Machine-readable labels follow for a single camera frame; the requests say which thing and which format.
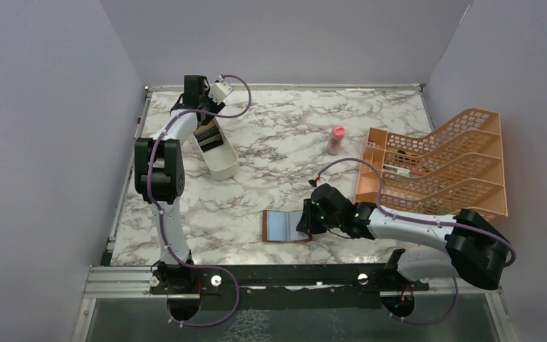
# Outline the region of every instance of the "white plastic container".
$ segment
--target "white plastic container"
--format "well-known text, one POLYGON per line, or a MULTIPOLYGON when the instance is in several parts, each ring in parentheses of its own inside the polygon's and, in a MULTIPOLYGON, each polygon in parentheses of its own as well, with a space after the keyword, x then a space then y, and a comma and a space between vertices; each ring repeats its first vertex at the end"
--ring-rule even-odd
MULTIPOLYGON (((214 121, 219 133, 221 133, 223 145, 212 148, 206 152, 202 151, 200 147, 198 148, 200 149, 202 158, 206 162, 213 179, 221 182, 222 180, 235 176, 240 171, 240 164, 238 163, 238 154, 236 153, 236 150, 227 140, 225 132, 219 126, 217 119, 213 118, 212 121, 214 121)), ((194 138, 196 145, 198 145, 196 136, 192 134, 192 137, 194 138)))

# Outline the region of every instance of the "table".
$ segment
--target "table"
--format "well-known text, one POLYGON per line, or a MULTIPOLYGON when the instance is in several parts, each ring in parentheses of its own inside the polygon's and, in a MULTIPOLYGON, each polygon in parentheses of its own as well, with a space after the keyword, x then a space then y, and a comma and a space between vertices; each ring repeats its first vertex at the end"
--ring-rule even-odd
MULTIPOLYGON (((312 187, 308 180, 328 163, 359 157, 369 127, 422 136, 431 128, 420 93, 413 90, 330 89, 253 90, 253 105, 237 119, 221 119, 238 153, 240 172, 215 182, 197 145, 183 146, 186 187, 181 197, 183 230, 197 264, 336 264, 385 262, 393 249, 410 244, 392 240, 341 239, 319 234, 305 244, 264 244, 264 209, 300 210, 312 187), (333 125, 345 126, 338 155, 325 151, 333 125)), ((153 93, 142 136, 169 119, 179 92, 153 93)), ((222 114, 238 113, 246 91, 236 87, 222 114)), ((352 199, 358 165, 330 168, 323 180, 352 199)), ((159 259, 159 242, 148 204, 128 188, 111 264, 137 266, 159 259)))

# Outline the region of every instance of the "white connector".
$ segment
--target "white connector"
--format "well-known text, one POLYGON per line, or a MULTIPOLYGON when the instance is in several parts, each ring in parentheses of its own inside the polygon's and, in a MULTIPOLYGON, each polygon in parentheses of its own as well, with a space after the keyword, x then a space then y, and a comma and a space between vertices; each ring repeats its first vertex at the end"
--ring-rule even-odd
POLYGON ((219 76, 219 82, 211 84, 211 90, 209 91, 209 97, 217 105, 223 102, 231 92, 234 91, 234 87, 219 76))

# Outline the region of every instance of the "orange plastic rack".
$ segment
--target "orange plastic rack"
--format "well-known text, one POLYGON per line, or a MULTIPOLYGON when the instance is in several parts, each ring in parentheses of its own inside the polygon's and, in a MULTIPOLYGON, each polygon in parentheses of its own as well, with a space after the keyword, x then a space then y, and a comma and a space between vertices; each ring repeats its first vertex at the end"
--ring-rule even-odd
MULTIPOLYGON (((470 108, 423 138, 371 128, 363 159, 381 172, 381 204, 423 214, 476 210, 508 216, 500 115, 470 108)), ((379 182, 360 167, 355 202, 374 202, 379 182)))

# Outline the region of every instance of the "wall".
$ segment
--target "wall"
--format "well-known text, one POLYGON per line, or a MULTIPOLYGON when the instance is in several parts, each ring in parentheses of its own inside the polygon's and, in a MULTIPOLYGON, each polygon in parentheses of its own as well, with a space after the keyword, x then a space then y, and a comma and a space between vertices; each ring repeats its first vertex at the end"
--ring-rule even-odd
POLYGON ((144 83, 424 83, 471 0, 101 0, 144 83))
POLYGON ((96 0, 0 1, 0 341, 68 341, 143 89, 96 0))
POLYGON ((468 107, 502 114, 517 262, 503 275, 520 341, 547 341, 547 1, 476 0, 425 88, 436 125, 468 107))

